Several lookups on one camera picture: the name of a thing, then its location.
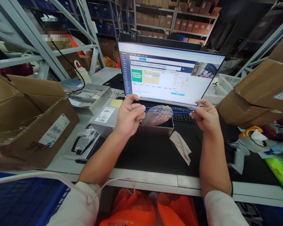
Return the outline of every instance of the white cable cord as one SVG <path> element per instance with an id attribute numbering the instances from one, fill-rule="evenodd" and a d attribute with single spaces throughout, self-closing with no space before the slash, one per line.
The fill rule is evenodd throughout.
<path id="1" fill-rule="evenodd" d="M 15 180 L 21 180 L 21 179 L 27 179 L 27 178 L 32 178 L 32 177 L 41 177 L 41 178 L 49 178 L 49 179 L 56 179 L 61 181 L 63 184 L 65 184 L 66 186 L 70 187 L 71 189 L 74 189 L 76 191 L 78 191 L 80 194 L 86 196 L 87 198 L 87 204 L 90 205 L 95 198 L 99 195 L 99 193 L 102 191 L 102 189 L 110 182 L 114 181 L 114 180 L 121 180 L 121 179 L 130 179 L 133 182 L 133 189 L 134 189 L 134 194 L 135 194 L 135 183 L 134 180 L 132 178 L 128 178 L 128 177 L 120 177 L 120 178 L 115 178 L 115 179 L 111 179 L 109 181 L 107 181 L 102 187 L 101 189 L 98 191 L 98 193 L 96 194 L 96 196 L 91 200 L 91 202 L 88 202 L 88 194 L 78 188 L 77 186 L 75 186 L 73 183 L 71 183 L 66 177 L 56 173 L 56 172 L 36 172 L 36 173 L 27 173 L 27 174 L 19 174 L 19 175 L 14 175 L 14 176 L 9 176 L 9 177 L 3 177 L 0 178 L 0 184 L 2 183 L 7 183 L 7 182 L 11 182 L 11 181 L 15 181 Z"/>

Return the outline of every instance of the web page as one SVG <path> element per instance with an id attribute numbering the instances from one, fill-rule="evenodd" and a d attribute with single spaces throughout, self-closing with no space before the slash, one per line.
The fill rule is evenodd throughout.
<path id="1" fill-rule="evenodd" d="M 196 105 L 224 60 L 219 55 L 143 48 L 119 46 L 126 95 L 185 105 Z"/>

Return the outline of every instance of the grey cloth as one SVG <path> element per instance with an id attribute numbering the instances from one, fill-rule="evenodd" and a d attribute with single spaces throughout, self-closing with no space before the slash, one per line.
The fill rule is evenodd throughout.
<path id="1" fill-rule="evenodd" d="M 172 109 L 169 106 L 158 105 L 153 108 L 150 108 L 149 111 L 156 111 L 156 112 L 146 113 L 146 117 L 141 121 L 141 124 L 145 126 L 158 126 L 168 121 L 173 116 Z"/>

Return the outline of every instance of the white plastic bottle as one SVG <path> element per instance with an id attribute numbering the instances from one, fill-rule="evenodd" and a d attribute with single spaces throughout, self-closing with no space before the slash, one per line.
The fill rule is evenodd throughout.
<path id="1" fill-rule="evenodd" d="M 83 67 L 81 66 L 81 64 L 80 64 L 77 60 L 74 61 L 74 64 L 75 64 L 75 68 L 79 71 L 79 73 L 80 73 L 81 76 L 83 77 L 85 83 L 90 83 L 90 84 L 91 84 L 91 78 L 90 78 L 88 72 L 86 71 L 86 69 L 83 68 Z M 77 72 L 77 71 L 75 71 L 75 72 L 76 72 L 77 76 L 79 77 L 79 79 L 82 80 L 82 78 L 81 78 L 81 76 L 78 74 L 78 72 Z"/>

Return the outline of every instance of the hand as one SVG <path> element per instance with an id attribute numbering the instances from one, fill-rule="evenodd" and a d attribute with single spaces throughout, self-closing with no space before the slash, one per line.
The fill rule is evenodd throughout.
<path id="1" fill-rule="evenodd" d="M 203 104 L 204 107 L 196 107 L 194 112 L 190 113 L 192 119 L 196 119 L 199 128 L 204 133 L 214 134 L 221 132 L 219 116 L 216 108 L 206 99 L 196 101 L 196 104 Z"/>
<path id="2" fill-rule="evenodd" d="M 140 120 L 144 119 L 146 116 L 146 107 L 141 104 L 133 104 L 132 102 L 134 100 L 139 101 L 137 95 L 128 95 L 120 106 L 119 113 L 117 115 L 114 132 L 124 138 L 130 138 L 134 135 L 139 126 Z"/>

